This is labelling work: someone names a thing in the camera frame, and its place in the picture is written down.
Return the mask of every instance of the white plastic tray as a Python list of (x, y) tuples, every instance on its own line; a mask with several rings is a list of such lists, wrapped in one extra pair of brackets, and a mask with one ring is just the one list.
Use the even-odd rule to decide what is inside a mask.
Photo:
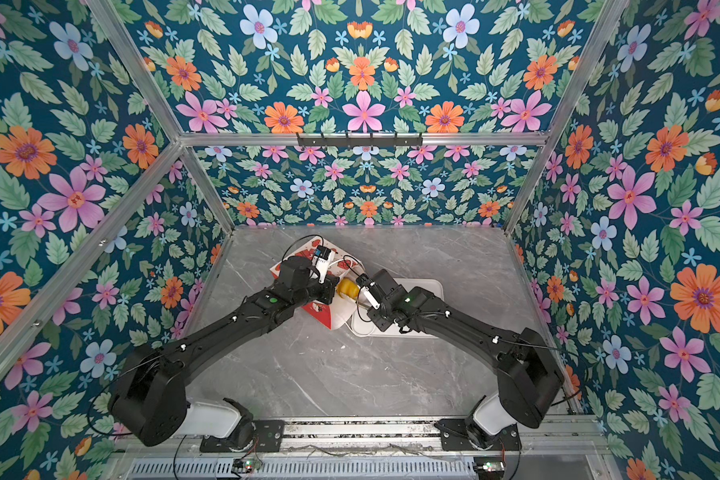
[[(438, 282), (437, 280), (425, 278), (396, 278), (394, 279), (394, 281), (403, 285), (403, 287), (409, 292), (413, 287), (420, 286), (421, 288), (434, 293), (437, 298), (445, 300), (445, 298), (443, 298), (443, 284)], [(358, 316), (358, 310), (362, 318), (365, 319), (365, 321), (361, 320), (360, 316)], [(376, 325), (374, 325), (372, 322), (369, 322), (370, 319), (368, 318), (367, 312), (368, 308), (365, 307), (362, 303), (360, 303), (359, 309), (355, 309), (355, 313), (352, 314), (352, 318), (350, 319), (352, 333), (357, 336), (396, 336), (405, 338), (415, 337), (431, 339), (435, 338), (428, 333), (400, 333), (400, 327), (398, 327), (396, 324), (390, 326), (386, 332), (380, 331), (378, 328), (376, 328)]]

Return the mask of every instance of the aluminum frame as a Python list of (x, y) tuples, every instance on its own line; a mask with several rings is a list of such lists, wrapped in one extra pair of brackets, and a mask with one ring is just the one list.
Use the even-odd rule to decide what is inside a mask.
[(605, 51), (605, 46), (608, 43), (608, 40), (618, 25), (619, 18), (622, 13), (624, 13), (624, 9), (629, 3), (630, 0), (606, 0), (605, 5), (603, 5), (603, 9), (600, 11), (600, 16), (595, 21), (592, 33), (590, 33), (590, 36), (584, 46), (584, 50), (581, 53), (576, 71), (573, 75), (571, 75), (570, 82), (565, 89), (565, 93), (563, 93), (563, 97), (557, 104), (557, 108), (552, 116), (547, 143), (536, 155), (534, 162), (530, 166), (528, 174), (525, 176), (523, 186), (520, 187), (518, 196), (514, 199), (512, 215), (509, 217), (509, 220), (504, 226), (504, 230), (508, 233), (508, 235), (511, 235), (512, 230), (514, 230), (514, 226), (518, 224), (520, 216), (526, 206), (528, 206), (528, 202), (533, 196), (534, 189), (539, 183), (539, 179), (544, 172), (544, 166), (547, 164), (547, 161), (552, 158), (552, 154), (557, 148), (557, 144), (560, 142), (563, 130), (565, 130), (568, 120), (570, 120), (570, 116), (573, 114), (579, 98), (584, 93), (586, 83), (590, 80), (590, 77), (595, 70), (595, 66), (600, 61), (600, 57)]

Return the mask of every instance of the paper box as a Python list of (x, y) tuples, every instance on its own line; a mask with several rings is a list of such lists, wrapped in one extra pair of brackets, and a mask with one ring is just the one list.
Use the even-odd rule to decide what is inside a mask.
[[(320, 237), (314, 236), (311, 240), (308, 240), (294, 251), (288, 252), (288, 256), (305, 256), (311, 260), (315, 255), (315, 250), (318, 245), (320, 245)], [(348, 255), (346, 251), (338, 248), (331, 242), (326, 241), (324, 245), (333, 250), (334, 261), (340, 260), (343, 255)], [(350, 270), (350, 267), (354, 268), (355, 271), (362, 273), (362, 268), (357, 264), (357, 262), (349, 258), (331, 266), (328, 272), (339, 278), (347, 276), (350, 280), (354, 280), (356, 275)], [(278, 264), (270, 268), (269, 271), (272, 272), (272, 276), (277, 278), (280, 272), (280, 263), (278, 262)], [(336, 293), (333, 297), (333, 302), (330, 305), (324, 305), (319, 302), (311, 302), (304, 305), (302, 308), (305, 312), (314, 316), (318, 322), (322, 323), (327, 328), (336, 330), (349, 320), (355, 312), (356, 307), (353, 299)]]

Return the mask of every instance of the metal beam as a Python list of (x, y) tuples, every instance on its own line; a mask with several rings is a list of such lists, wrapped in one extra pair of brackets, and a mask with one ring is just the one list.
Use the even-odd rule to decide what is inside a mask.
[(600, 61), (600, 56), (605, 50), (606, 43), (614, 33), (619, 17), (629, 2), (630, 0), (606, 0), (603, 9), (600, 11), (600, 16), (595, 21), (592, 33), (590, 33), (590, 37), (581, 53), (581, 60), (576, 67), (576, 71), (571, 75), (565, 93), (563, 93), (563, 97), (555, 109), (550, 122), (548, 141), (536, 155), (528, 174), (525, 176), (525, 182), (523, 182), (523, 186), (514, 200), (512, 215), (504, 226), (508, 234), (511, 234), (515, 225), (518, 224), (523, 210), (525, 210), (530, 198), (533, 196), (536, 184), (538, 184), (539, 178), (544, 172), (544, 166), (552, 158), (552, 154), (560, 142), (560, 136), (562, 136), (563, 130), (565, 130), (565, 126), (568, 124), (570, 116), (584, 92), (586, 82), (590, 80), (595, 65)]
[(161, 178), (166, 176), (180, 152), (181, 146), (173, 142), (157, 156), (152, 165), (120, 198), (117, 205), (85, 238), (83, 244), (48, 280), (19, 317), (0, 335), (0, 380), (16, 363), (16, 359), (30, 348), (35, 337), (54, 312), (64, 304), (72, 289), (104, 251), (107, 241), (117, 237), (120, 228), (134, 215), (148, 193)]
[[(326, 138), (341, 140), (346, 138), (345, 134), (327, 134)], [(368, 139), (369, 134), (349, 134), (350, 139)], [(394, 134), (374, 134), (376, 139), (391, 139)], [(499, 133), (469, 133), (469, 134), (423, 134), (424, 145), (527, 145), (541, 146), (547, 142), (549, 135), (545, 132), (499, 132)], [(223, 145), (225, 147), (250, 145), (285, 145), (287, 147), (298, 146), (298, 138), (295, 134), (235, 134), (232, 132), (220, 132), (218, 134), (183, 134), (182, 145), (185, 147), (209, 147)]]

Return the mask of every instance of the black cable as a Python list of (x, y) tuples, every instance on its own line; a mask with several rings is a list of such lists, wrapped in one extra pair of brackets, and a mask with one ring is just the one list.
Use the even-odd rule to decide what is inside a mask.
[(179, 449), (181, 448), (181, 444), (184, 443), (184, 439), (186, 438), (186, 435), (184, 435), (181, 438), (181, 442), (179, 442), (179, 446), (176, 447), (176, 451), (173, 453), (173, 477), (176, 480), (179, 480), (179, 477), (176, 476), (176, 456), (179, 455)]

